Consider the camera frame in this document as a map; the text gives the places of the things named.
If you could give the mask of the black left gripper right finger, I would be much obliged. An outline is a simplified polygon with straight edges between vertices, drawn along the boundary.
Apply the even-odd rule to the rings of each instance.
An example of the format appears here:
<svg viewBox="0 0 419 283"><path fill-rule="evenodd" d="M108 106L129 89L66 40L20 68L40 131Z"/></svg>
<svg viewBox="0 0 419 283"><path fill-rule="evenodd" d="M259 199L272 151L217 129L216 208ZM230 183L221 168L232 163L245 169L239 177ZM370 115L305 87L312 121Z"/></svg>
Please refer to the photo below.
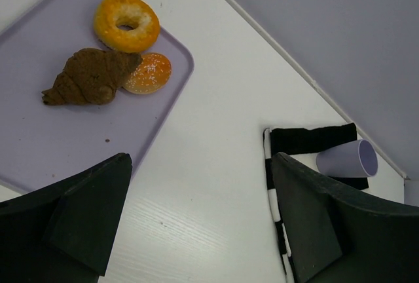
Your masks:
<svg viewBox="0 0 419 283"><path fill-rule="evenodd" d="M296 282L417 282L418 209L323 176L285 153L272 174Z"/></svg>

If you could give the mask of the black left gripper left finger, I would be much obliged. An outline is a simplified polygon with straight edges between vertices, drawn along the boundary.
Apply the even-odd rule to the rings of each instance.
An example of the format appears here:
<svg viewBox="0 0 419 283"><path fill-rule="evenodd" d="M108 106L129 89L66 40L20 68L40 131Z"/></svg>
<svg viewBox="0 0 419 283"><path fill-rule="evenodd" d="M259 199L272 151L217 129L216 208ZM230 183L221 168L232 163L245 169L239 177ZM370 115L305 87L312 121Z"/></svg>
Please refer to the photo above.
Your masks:
<svg viewBox="0 0 419 283"><path fill-rule="evenodd" d="M1 202L2 282L97 282L105 275L132 176L119 153Z"/></svg>

